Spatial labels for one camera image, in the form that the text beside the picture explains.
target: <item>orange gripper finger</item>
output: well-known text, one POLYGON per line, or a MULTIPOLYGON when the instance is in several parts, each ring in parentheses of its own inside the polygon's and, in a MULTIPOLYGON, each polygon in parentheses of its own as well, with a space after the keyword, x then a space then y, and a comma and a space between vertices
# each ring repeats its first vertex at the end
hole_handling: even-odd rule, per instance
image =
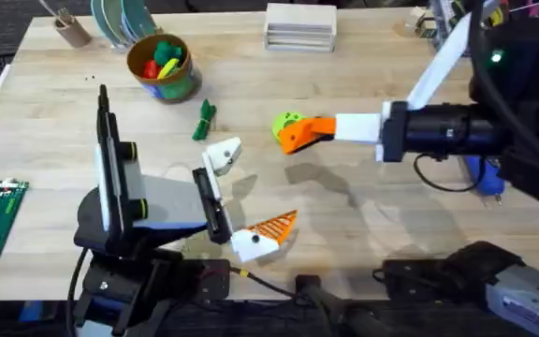
POLYGON ((284 153, 292 154, 320 137, 335 132, 336 119, 333 117, 305 118, 280 130, 278 138, 284 153))

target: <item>orange striped piece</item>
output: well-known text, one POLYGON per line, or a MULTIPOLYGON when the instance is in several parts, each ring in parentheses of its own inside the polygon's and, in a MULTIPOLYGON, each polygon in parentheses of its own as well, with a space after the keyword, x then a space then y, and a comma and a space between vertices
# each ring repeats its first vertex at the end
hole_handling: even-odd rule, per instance
POLYGON ((247 229, 264 237, 268 237, 282 244, 290 234, 290 230, 295 225, 297 219, 297 211, 286 212, 282 215, 271 218, 256 225, 247 227, 247 229))

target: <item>orange object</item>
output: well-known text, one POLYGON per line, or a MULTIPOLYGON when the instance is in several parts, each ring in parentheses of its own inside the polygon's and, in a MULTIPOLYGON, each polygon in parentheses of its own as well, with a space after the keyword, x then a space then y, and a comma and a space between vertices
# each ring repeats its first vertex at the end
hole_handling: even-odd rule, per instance
POLYGON ((297 219, 297 211, 286 212, 282 215, 271 218, 256 225, 247 227, 247 229, 270 239, 273 239, 282 244, 290 234, 290 229, 295 225, 297 219))
POLYGON ((336 118, 315 117, 305 118, 295 122, 278 132, 280 145, 285 154, 294 151, 319 140, 325 135, 333 135, 336 132, 336 118))

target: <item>yellow-green object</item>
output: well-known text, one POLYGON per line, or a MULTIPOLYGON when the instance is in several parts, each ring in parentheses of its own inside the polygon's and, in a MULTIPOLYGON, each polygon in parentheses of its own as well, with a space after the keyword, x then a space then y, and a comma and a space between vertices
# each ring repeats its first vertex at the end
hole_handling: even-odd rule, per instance
POLYGON ((157 79, 161 80, 165 76, 167 76, 169 72, 172 71, 178 65, 178 61, 179 61, 178 59, 169 60, 166 63, 166 65, 163 68, 161 68, 161 70, 159 71, 159 74, 157 75, 157 79))
POLYGON ((304 118, 307 117, 295 111, 282 112, 273 120, 273 125, 271 126, 271 133, 273 133, 273 137, 280 141, 278 138, 278 132, 280 132, 280 130, 304 118))

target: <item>plate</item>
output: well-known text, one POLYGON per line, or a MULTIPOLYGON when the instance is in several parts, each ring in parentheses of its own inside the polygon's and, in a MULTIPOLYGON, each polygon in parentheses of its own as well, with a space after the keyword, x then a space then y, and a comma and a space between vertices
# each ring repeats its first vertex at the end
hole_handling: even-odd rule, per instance
POLYGON ((103 0, 91 0, 91 12, 95 17, 99 30, 105 37, 108 38, 114 45, 122 44, 122 42, 116 37, 111 29, 109 29, 108 23, 105 21, 105 15, 103 14, 103 0))
POLYGON ((122 1, 103 0, 103 16, 110 31, 124 44, 128 44, 127 38, 122 32, 122 1))
POLYGON ((143 0, 122 0, 122 12, 126 17, 128 28, 137 38, 155 34, 155 22, 143 0))

